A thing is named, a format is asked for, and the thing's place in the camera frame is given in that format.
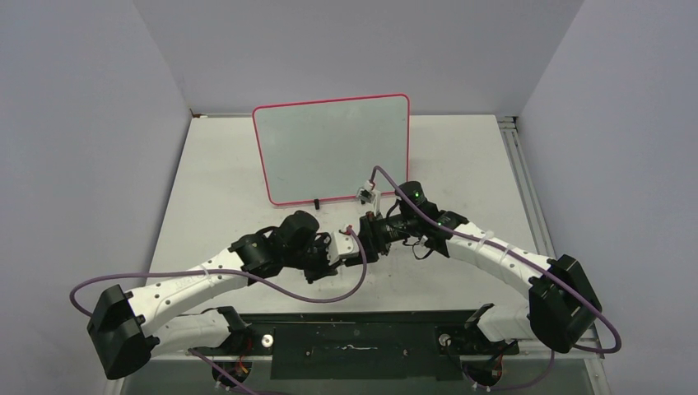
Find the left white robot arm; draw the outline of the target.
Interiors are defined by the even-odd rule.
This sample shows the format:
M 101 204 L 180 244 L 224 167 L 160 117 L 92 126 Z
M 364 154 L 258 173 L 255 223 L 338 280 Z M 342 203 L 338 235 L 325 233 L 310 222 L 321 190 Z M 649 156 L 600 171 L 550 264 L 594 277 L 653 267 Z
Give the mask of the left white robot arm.
M 333 276 L 341 262 L 358 252 L 350 226 L 322 233 L 314 216 L 296 211 L 279 226 L 244 235 L 178 276 L 131 290 L 107 288 L 87 332 L 110 380 L 138 371 L 157 354 L 190 347 L 217 347 L 232 355 L 244 346 L 244 324 L 230 309 L 201 314 L 190 314 L 190 309 L 274 277 L 285 267 L 301 270 L 309 282 Z

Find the pink framed whiteboard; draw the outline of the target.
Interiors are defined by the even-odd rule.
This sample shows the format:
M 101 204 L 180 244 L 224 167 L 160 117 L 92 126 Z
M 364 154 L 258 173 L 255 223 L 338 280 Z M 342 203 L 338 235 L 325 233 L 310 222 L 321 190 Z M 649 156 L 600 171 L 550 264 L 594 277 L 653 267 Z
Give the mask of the pink framed whiteboard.
M 403 93 L 260 105 L 252 121 L 274 206 L 352 199 L 377 165 L 397 182 L 409 177 Z

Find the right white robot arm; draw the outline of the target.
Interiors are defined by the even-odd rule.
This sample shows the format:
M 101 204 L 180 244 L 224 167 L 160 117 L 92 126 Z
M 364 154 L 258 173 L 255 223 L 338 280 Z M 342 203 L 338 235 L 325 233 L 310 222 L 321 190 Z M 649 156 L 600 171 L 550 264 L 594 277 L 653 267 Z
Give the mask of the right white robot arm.
M 387 214 L 368 211 L 359 220 L 369 262 L 388 255 L 392 244 L 414 238 L 428 253 L 470 264 L 521 294 L 525 304 L 487 304 L 469 319 L 465 338 L 476 352 L 508 340 L 538 340 L 560 353 L 578 347 L 602 306 L 576 259 L 550 258 L 507 244 L 465 216 L 440 210 L 417 181 L 399 188 L 402 194 Z

